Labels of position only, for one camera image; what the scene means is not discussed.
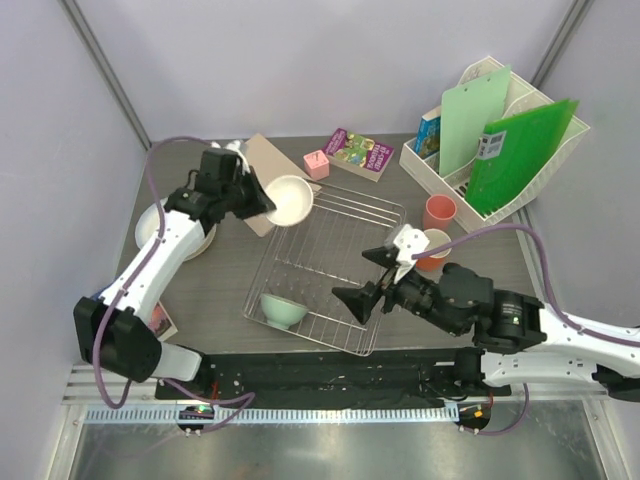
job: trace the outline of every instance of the purple book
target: purple book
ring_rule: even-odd
[[[322,151],[332,165],[377,182],[393,155],[393,147],[344,128],[337,129]]]

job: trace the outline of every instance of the sticker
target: sticker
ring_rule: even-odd
[[[500,156],[506,136],[506,130],[504,132],[494,133],[493,135],[482,135],[482,137],[480,137],[480,145],[478,146],[476,158],[479,160],[489,160],[490,158]]]

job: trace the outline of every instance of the light green board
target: light green board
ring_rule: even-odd
[[[467,203],[489,214],[516,198],[558,148],[577,106],[577,101],[562,100],[487,125]]]
[[[511,66],[507,65],[442,94],[441,177],[473,160],[485,125],[504,113],[510,78]]]

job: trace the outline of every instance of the book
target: book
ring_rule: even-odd
[[[441,107],[438,106],[420,119],[413,151],[423,160],[440,151],[440,111]]]
[[[338,128],[322,151],[331,165],[377,182],[387,168],[394,149],[371,138]]]

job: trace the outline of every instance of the blue book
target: blue book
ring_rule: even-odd
[[[425,113],[420,119],[413,151],[423,160],[440,151],[440,107]]]

